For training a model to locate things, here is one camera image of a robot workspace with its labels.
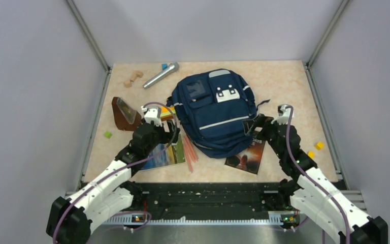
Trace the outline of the navy blue student backpack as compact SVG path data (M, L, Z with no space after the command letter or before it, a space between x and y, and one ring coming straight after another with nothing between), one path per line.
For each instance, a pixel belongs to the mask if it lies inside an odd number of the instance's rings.
M217 69L187 76L167 98L186 135L206 156L223 159L249 148L243 122L256 117L251 87L232 70Z

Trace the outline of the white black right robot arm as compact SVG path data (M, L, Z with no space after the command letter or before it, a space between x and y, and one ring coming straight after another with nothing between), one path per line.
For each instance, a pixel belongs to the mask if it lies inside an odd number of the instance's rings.
M243 127L246 135L269 144L282 171L291 177L280 184L279 206L303 212L335 243L388 243L386 221L369 216L327 179L301 149L301 138L294 126L272 120L259 114L243 121Z

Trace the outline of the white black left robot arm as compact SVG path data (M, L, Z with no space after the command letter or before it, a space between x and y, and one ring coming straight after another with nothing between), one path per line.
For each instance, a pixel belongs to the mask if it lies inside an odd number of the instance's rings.
M165 131L163 124L142 121L128 145L100 175L68 198L59 196L53 201L46 227L53 243L87 243L95 229L120 210L140 208L141 194L122 184L150 160L155 147L177 142L177 122L168 120L167 126Z

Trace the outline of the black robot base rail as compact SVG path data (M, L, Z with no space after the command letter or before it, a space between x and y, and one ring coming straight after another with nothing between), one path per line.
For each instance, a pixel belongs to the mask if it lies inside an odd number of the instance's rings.
M280 183L136 183L127 181L87 217L91 227L114 221L126 226L158 225L240 225L269 223L284 229L298 227L302 212L310 218L309 195L291 205L298 186Z

